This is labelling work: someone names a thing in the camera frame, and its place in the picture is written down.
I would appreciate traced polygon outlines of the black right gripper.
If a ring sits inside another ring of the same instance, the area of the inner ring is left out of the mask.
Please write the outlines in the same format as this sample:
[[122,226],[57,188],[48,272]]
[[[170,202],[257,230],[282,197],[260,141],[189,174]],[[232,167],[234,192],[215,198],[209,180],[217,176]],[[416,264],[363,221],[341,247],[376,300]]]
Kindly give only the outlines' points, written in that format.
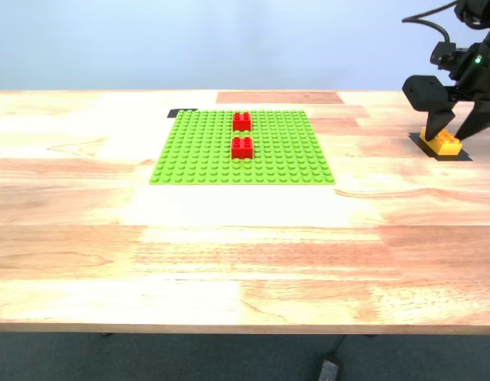
[[452,87],[432,75],[412,75],[402,87],[412,108],[427,113],[426,141],[433,140],[455,118],[453,108],[459,102],[473,102],[474,107],[455,135],[458,140],[490,128],[490,42],[458,48],[446,41],[445,70],[454,81]]

